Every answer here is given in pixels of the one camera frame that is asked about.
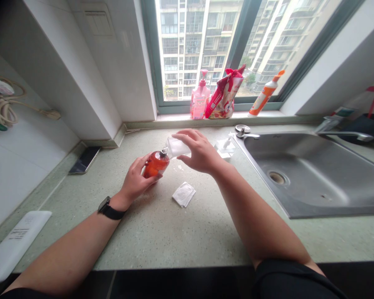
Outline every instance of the orange spray bottle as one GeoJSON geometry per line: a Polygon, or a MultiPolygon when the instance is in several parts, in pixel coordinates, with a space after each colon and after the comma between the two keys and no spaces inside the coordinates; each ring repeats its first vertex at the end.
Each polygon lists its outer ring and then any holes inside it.
{"type": "Polygon", "coordinates": [[[270,99],[273,92],[277,89],[278,84],[277,81],[280,79],[282,75],[284,75],[285,70],[282,70],[278,73],[278,75],[274,76],[273,80],[266,83],[265,87],[263,88],[261,94],[256,99],[255,103],[251,110],[248,113],[248,116],[255,117],[258,116],[259,112],[262,111],[263,107],[266,105],[267,101],[270,99]]]}

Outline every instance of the backsplash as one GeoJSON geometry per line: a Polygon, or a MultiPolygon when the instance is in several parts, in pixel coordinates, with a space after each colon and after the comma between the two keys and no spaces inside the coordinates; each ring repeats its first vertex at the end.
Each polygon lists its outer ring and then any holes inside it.
{"type": "MultiPolygon", "coordinates": [[[[21,101],[50,107],[0,56],[0,75],[23,85],[28,95],[21,101]]],[[[51,120],[35,111],[13,107],[19,122],[0,131],[0,224],[79,142],[62,120],[51,120]]]]}

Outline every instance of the apartment building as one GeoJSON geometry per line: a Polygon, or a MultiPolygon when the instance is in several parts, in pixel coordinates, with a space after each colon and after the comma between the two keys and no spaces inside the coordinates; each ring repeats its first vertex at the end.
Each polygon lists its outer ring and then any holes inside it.
{"type": "Polygon", "coordinates": [[[248,94],[239,95],[259,95],[264,85],[286,69],[297,53],[303,56],[300,46],[327,2],[262,0],[243,55],[256,82],[250,86],[248,94]]]}
{"type": "Polygon", "coordinates": [[[207,69],[223,76],[243,0],[156,0],[164,100],[189,100],[207,69]]]}

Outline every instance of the stainless steel sink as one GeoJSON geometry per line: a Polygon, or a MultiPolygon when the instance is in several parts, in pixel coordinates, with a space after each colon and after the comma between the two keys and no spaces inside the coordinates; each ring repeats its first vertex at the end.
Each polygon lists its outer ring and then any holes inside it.
{"type": "Polygon", "coordinates": [[[374,214],[374,163],[311,133],[235,138],[289,218],[374,214]]]}

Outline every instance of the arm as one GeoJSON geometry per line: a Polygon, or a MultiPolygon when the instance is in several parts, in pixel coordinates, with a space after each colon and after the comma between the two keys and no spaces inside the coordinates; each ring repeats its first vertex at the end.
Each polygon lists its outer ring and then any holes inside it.
{"type": "Polygon", "coordinates": [[[255,268],[262,260],[275,258],[304,264],[324,275],[297,235],[235,167],[219,156],[201,132],[187,129],[172,136],[183,141],[192,153],[191,158],[177,158],[192,169],[208,173],[215,179],[255,268]]]}
{"type": "MultiPolygon", "coordinates": [[[[112,208],[126,211],[162,177],[141,175],[149,156],[137,158],[130,166],[122,189],[111,198],[112,208]]],[[[89,274],[119,222],[94,212],[47,248],[4,292],[23,287],[55,296],[71,293],[89,274]]]]}

